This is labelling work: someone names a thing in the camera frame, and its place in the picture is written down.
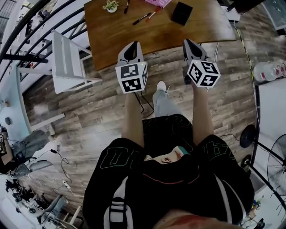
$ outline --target fan stand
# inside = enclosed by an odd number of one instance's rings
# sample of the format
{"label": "fan stand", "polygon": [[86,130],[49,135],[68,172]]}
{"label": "fan stand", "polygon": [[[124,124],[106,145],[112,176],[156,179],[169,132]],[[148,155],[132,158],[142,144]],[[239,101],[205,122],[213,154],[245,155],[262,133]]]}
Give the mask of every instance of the fan stand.
{"label": "fan stand", "polygon": [[[256,133],[257,130],[255,126],[248,125],[241,133],[240,136],[240,145],[242,148],[247,148],[252,143],[256,143],[259,146],[263,147],[265,150],[267,150],[270,154],[272,154],[274,157],[279,159],[282,162],[282,171],[283,173],[286,170],[286,159],[283,159],[279,155],[277,155],[275,152],[273,152],[271,149],[267,148],[263,144],[261,144],[259,141],[256,140]],[[264,178],[264,176],[261,175],[260,172],[257,171],[257,169],[251,164],[251,155],[247,155],[244,159],[242,159],[241,167],[244,168],[246,166],[249,166],[262,180],[263,182],[271,189],[271,191],[274,193],[274,195],[277,197],[281,205],[284,207],[286,211],[286,204],[284,200],[281,198],[281,196],[276,192],[276,190],[272,187],[272,185]]]}

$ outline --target wooden table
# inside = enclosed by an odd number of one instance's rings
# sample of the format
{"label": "wooden table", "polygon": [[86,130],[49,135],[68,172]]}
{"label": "wooden table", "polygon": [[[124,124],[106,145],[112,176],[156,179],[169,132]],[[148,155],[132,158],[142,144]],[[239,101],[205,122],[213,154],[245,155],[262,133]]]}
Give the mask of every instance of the wooden table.
{"label": "wooden table", "polygon": [[185,26],[171,21],[178,0],[172,0],[148,23],[134,21],[156,6],[144,0],[130,0],[127,14],[122,0],[115,13],[102,9],[106,0],[92,0],[84,5],[88,38],[97,70],[117,63],[119,52],[130,42],[139,41],[143,54],[182,46],[189,38],[197,43],[236,40],[233,29],[216,0],[180,0],[193,7]]}

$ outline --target laminate flooring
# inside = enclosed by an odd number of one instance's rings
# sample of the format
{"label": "laminate flooring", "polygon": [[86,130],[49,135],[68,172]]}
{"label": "laminate flooring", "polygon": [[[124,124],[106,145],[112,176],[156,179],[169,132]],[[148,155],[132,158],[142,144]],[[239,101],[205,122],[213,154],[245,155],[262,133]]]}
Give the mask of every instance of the laminate flooring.
{"label": "laminate flooring", "polygon": [[[262,61],[285,59],[285,36],[277,35],[262,5],[242,15],[235,26],[241,30],[253,66]],[[209,61],[213,61],[217,42],[202,46],[210,57]],[[256,123],[251,74],[239,38],[234,42],[220,42],[218,47],[217,65],[221,78],[209,90],[215,134],[222,136],[231,133],[239,138],[248,124]],[[182,47],[151,53],[144,59],[148,62],[148,80],[143,93],[145,98],[153,105],[152,95],[156,85],[164,81],[167,87],[170,86],[169,98],[191,121],[193,92],[191,86],[185,86],[183,81],[182,67],[185,63]],[[70,186],[73,193],[61,187],[61,179],[67,178],[61,169],[59,156],[53,153],[46,153],[41,158],[50,160],[54,166],[31,173],[30,178],[24,177],[21,181],[35,192],[45,193],[49,199],[57,196],[55,192],[63,194],[69,201],[66,209],[71,213],[83,202],[85,188],[100,153],[112,140],[121,136],[124,114],[125,95],[118,84],[114,66],[97,72],[91,59],[84,65],[89,77],[101,77],[103,81],[76,92],[56,94],[52,77],[46,76],[24,94],[31,124],[59,113],[66,115],[53,123],[56,134],[50,144],[58,145],[60,154],[69,161],[69,164],[63,163],[62,166],[72,180]],[[143,115],[150,114],[152,110],[149,105],[143,99],[141,102],[145,110]],[[222,138],[238,162],[245,155],[252,154],[252,147],[241,148],[233,136]]]}

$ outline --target pink box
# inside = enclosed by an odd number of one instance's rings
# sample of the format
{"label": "pink box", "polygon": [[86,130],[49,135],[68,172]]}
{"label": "pink box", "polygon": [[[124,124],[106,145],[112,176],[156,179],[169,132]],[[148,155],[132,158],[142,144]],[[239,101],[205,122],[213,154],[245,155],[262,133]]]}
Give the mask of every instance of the pink box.
{"label": "pink box", "polygon": [[152,5],[164,8],[172,0],[145,0],[145,1],[151,3]]}

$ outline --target white sneaker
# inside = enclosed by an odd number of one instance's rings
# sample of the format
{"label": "white sneaker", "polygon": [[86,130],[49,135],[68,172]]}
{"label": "white sneaker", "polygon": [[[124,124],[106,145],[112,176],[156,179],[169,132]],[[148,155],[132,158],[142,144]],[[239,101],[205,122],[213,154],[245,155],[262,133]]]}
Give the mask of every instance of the white sneaker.
{"label": "white sneaker", "polygon": [[165,84],[163,81],[160,81],[160,82],[157,84],[157,90],[166,91],[166,84]]}

